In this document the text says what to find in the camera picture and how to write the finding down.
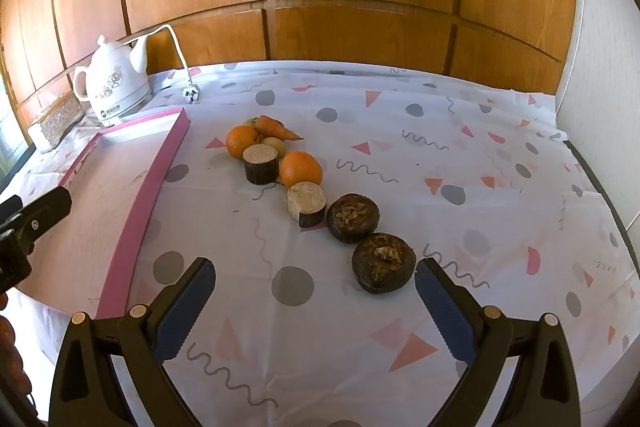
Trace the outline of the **left hand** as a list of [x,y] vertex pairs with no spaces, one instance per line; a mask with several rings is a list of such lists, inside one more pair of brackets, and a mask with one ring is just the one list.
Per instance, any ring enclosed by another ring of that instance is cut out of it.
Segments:
[[1,374],[12,389],[26,398],[32,392],[32,383],[24,372],[23,360],[15,347],[15,331],[10,321],[0,317]]

